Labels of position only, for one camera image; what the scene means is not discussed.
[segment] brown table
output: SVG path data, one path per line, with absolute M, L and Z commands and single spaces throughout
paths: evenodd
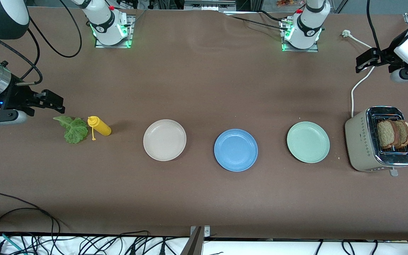
M 58 50 L 76 50 L 63 8 L 29 11 Z M 67 144 L 49 109 L 0 126 L 0 192 L 36 203 L 72 233 L 181 236 L 191 225 L 210 225 L 229 237 L 408 239 L 408 168 L 398 178 L 357 172 L 345 147 L 350 90 L 365 75 L 355 73 L 355 58 L 366 49 L 339 34 L 350 29 L 374 45 L 365 16 L 330 15 L 319 53 L 293 53 L 281 51 L 275 29 L 214 11 L 149 10 L 131 49 L 95 49 L 84 13 L 73 14 L 81 53 L 61 58 L 38 36 L 44 82 L 33 89 L 63 96 L 68 116 L 100 116 L 113 134 Z M 382 47 L 407 27 L 401 16 L 373 19 Z M 8 43 L 35 58 L 28 34 Z M 28 69 L 0 47 L 2 60 L 18 76 Z M 25 80 L 37 80 L 35 72 Z M 356 112 L 392 105 L 408 120 L 408 84 L 391 82 L 386 66 L 355 97 Z M 177 159 L 159 162 L 144 152 L 142 139 L 164 118 L 182 124 L 187 145 Z M 301 163 L 288 151 L 286 134 L 299 121 L 327 131 L 331 148 L 322 162 Z M 259 146 L 254 166 L 240 173 L 224 170 L 213 155 L 217 136 L 232 128 L 250 132 Z M 0 197 L 0 215 L 16 206 Z M 22 212 L 0 231 L 49 227 L 39 213 Z

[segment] white power cord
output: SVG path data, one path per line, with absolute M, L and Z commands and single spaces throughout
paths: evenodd
M 364 43 L 364 42 L 362 42 L 362 41 L 356 39 L 355 37 L 353 37 L 353 36 L 350 34 L 350 31 L 349 31 L 349 30 L 344 30 L 344 31 L 341 33 L 341 35 L 342 35 L 343 37 L 349 37 L 349 38 L 353 39 L 354 41 L 356 41 L 356 42 L 358 42 L 358 43 L 360 43 L 360 44 L 362 44 L 362 45 L 364 45 L 364 46 L 366 46 L 366 47 L 368 47 L 368 48 L 372 48 L 371 46 L 367 45 L 366 43 Z M 355 86 L 353 86 L 352 91 L 350 92 L 350 117 L 351 117 L 351 118 L 353 118 L 353 92 L 354 92 L 355 89 L 358 87 L 358 85 L 360 85 L 364 80 L 366 80 L 366 79 L 371 75 L 371 73 L 372 73 L 372 71 L 374 70 L 374 68 L 375 68 L 375 66 L 371 67 L 371 70 L 369 70 L 368 74 L 367 74 L 365 77 L 363 77 L 363 79 L 361 79 L 359 82 L 357 82 L 357 84 L 355 84 Z

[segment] plate rim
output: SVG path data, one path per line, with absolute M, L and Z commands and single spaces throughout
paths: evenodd
M 248 134 L 248 135 L 253 139 L 253 141 L 254 141 L 254 145 L 255 145 L 254 148 L 255 148 L 255 150 L 256 150 L 256 155 L 254 156 L 254 160 L 253 160 L 253 162 L 252 162 L 248 167 L 246 167 L 245 169 L 242 169 L 242 170 L 228 169 L 227 167 L 223 166 L 222 163 L 220 163 L 220 161 L 219 161 L 218 158 L 217 158 L 217 153 L 216 153 L 217 141 L 222 137 L 223 134 L 225 134 L 225 133 L 227 133 L 227 132 L 231 132 L 231 131 L 242 131 L 242 132 Z M 248 131 L 245 131 L 245 130 L 243 130 L 243 129 L 228 129 L 228 130 L 226 130 L 226 131 L 223 131 L 220 135 L 218 135 L 217 139 L 215 140 L 215 144 L 214 144 L 214 157 L 215 157 L 215 159 L 217 160 L 218 164 L 219 164 L 222 168 L 224 168 L 224 169 L 226 169 L 226 170 L 228 170 L 228 171 L 231 171 L 231 172 L 243 172 L 243 171 L 248 170 L 249 168 L 251 168 L 251 167 L 254 165 L 254 163 L 256 163 L 258 154 L 259 154 L 259 149 L 258 149 L 258 146 L 257 146 L 256 139 L 254 139 L 254 136 L 251 135 Z
M 324 154 L 324 156 L 323 156 L 320 160 L 318 160 L 318 161 L 306 161 L 306 160 L 303 160 L 302 158 L 299 158 L 299 157 L 296 155 L 296 153 L 294 153 L 294 152 L 290 149 L 290 144 L 289 144 L 289 142 L 290 142 L 290 134 L 291 134 L 291 131 L 293 131 L 293 129 L 297 129 L 297 126 L 304 125 L 305 123 L 310 123 L 310 124 L 311 124 L 312 126 L 314 126 L 314 127 L 317 126 L 317 127 L 319 127 L 319 128 L 324 132 L 324 138 L 325 138 L 325 141 L 326 141 L 327 144 L 328 144 L 328 149 L 327 149 L 327 152 Z M 314 163 L 321 162 L 322 160 L 324 160 L 324 159 L 327 157 L 328 153 L 330 152 L 330 138 L 328 137 L 327 132 L 325 131 L 324 128 L 322 128 L 322 126 L 319 126 L 318 124 L 316 124 L 316 123 L 314 123 L 314 122 L 311 122 L 311 121 L 300 121 L 299 123 L 295 123 L 293 126 L 291 126 L 290 129 L 289 129 L 289 131 L 288 131 L 288 136 L 287 136 L 286 140 L 287 140 L 288 149 L 289 149 L 290 153 L 291 153 L 296 159 L 298 159 L 298 160 L 300 160 L 300 161 L 302 161 L 302 162 L 304 162 L 304 163 L 314 164 Z
M 152 155 L 147 151 L 147 149 L 146 149 L 146 136 L 148 135 L 147 131 L 151 128 L 151 126 L 154 126 L 155 124 L 158 124 L 158 123 L 160 123 L 160 122 L 166 122 L 166 121 L 167 121 L 167 122 L 175 123 L 178 127 L 180 127 L 180 130 L 183 132 L 184 143 L 183 143 L 183 148 L 181 148 L 181 149 L 180 149 L 180 152 L 177 153 L 177 155 L 175 155 L 173 158 L 159 159 L 159 158 L 155 158 L 154 156 L 152 156 Z M 143 137 L 143 147 L 144 147 L 144 151 L 147 153 L 147 155 L 149 155 L 149 157 L 151 157 L 151 158 L 153 158 L 154 160 L 157 160 L 157 161 L 164 161 L 164 162 L 165 162 L 165 161 L 170 161 L 170 160 L 173 160 L 173 159 L 177 158 L 177 157 L 180 156 L 181 153 L 184 151 L 186 145 L 187 145 L 187 133 L 186 133 L 185 129 L 183 128 L 183 126 L 182 126 L 180 123 L 178 123 L 177 121 L 174 121 L 174 120 L 172 120 L 172 119 L 161 119 L 161 120 L 155 121 L 154 123 L 150 124 L 149 127 L 147 127 L 146 131 L 144 132 L 144 137 Z

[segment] bread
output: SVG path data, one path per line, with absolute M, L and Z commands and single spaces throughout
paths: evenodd
M 389 119 L 377 123 L 377 133 L 379 134 L 380 146 L 384 149 L 400 143 L 398 127 Z
M 405 120 L 394 121 L 399 132 L 399 143 L 395 145 L 396 148 L 404 148 L 408 145 L 408 123 Z

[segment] toaster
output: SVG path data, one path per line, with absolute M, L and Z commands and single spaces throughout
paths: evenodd
M 377 123 L 403 120 L 401 111 L 391 106 L 373 106 L 345 123 L 345 137 L 350 164 L 358 171 L 389 170 L 398 176 L 397 168 L 408 166 L 408 145 L 384 149 L 380 146 Z

